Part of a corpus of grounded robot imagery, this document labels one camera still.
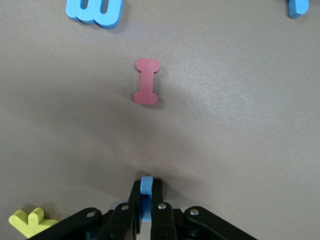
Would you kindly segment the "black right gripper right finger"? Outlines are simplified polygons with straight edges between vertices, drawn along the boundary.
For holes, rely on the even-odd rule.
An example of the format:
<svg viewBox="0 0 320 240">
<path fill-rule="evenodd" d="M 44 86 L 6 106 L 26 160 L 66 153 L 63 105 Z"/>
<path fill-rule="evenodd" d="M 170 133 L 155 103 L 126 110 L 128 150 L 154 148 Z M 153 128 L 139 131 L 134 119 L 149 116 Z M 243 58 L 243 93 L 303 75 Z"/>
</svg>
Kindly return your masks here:
<svg viewBox="0 0 320 240">
<path fill-rule="evenodd" d="M 152 183 L 152 240 L 254 240 L 250 234 L 201 206 L 185 211 L 173 208 L 163 197 L 163 182 Z"/>
</svg>

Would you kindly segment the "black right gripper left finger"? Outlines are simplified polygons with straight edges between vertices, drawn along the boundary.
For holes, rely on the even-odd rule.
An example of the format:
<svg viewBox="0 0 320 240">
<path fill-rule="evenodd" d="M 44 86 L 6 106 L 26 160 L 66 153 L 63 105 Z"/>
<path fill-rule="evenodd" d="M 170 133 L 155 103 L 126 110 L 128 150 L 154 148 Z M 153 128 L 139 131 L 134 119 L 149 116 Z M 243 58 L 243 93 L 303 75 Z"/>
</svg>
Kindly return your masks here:
<svg viewBox="0 0 320 240">
<path fill-rule="evenodd" d="M 141 181 L 133 183 L 128 201 L 102 214 L 97 208 L 85 208 L 32 240 L 135 240 L 143 219 Z"/>
</svg>

